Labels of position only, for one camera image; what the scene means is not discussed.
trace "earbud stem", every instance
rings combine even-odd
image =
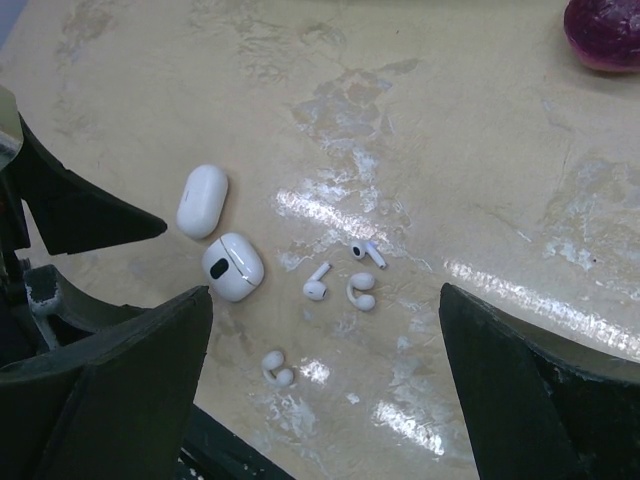
[[[322,277],[324,277],[326,275],[326,273],[330,269],[331,269],[331,264],[329,262],[324,262],[322,265],[320,265],[318,270],[316,270],[315,273],[309,277],[308,281],[309,282],[317,282],[317,281],[319,281]]]
[[[383,270],[387,268],[387,262],[384,261],[384,258],[382,258],[382,255],[380,255],[380,252],[376,250],[376,246],[371,242],[367,242],[367,253],[371,257],[371,260],[373,260],[373,263],[378,266],[378,268]]]

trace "white earbud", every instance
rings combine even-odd
[[[324,297],[327,295],[327,286],[322,283],[320,279],[324,277],[330,268],[331,264],[329,262],[324,262],[320,265],[320,268],[318,268],[318,270],[309,277],[307,283],[302,287],[302,292],[305,297],[316,302],[324,300]]]
[[[361,295],[356,297],[354,290],[371,290],[376,283],[376,279],[370,273],[356,273],[347,283],[347,298],[353,306],[363,312],[368,312],[376,306],[376,299],[372,295]]]
[[[293,371],[288,368],[283,368],[274,375],[273,370],[276,370],[284,365],[284,355],[278,350],[267,353],[262,359],[262,374],[265,380],[275,387],[288,387],[293,383]]]
[[[351,250],[351,255],[357,260],[362,260],[365,254],[367,254],[379,268],[387,268],[387,262],[384,261],[380,252],[376,250],[376,246],[371,242],[352,240],[349,244],[349,250]]]

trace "earbud case lid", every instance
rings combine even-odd
[[[238,233],[216,240],[202,257],[202,268],[213,290],[230,302],[239,302],[264,278],[264,265],[249,241]]]

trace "red onion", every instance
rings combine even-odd
[[[640,0],[571,0],[564,31],[587,67],[640,72]]]

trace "charging case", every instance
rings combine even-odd
[[[218,226],[228,188],[227,176],[215,165],[200,165],[191,172],[176,213],[180,231],[194,240],[208,237]]]
[[[264,278],[264,265],[249,241],[226,233],[202,257],[202,269],[213,290],[230,302],[239,302]]]

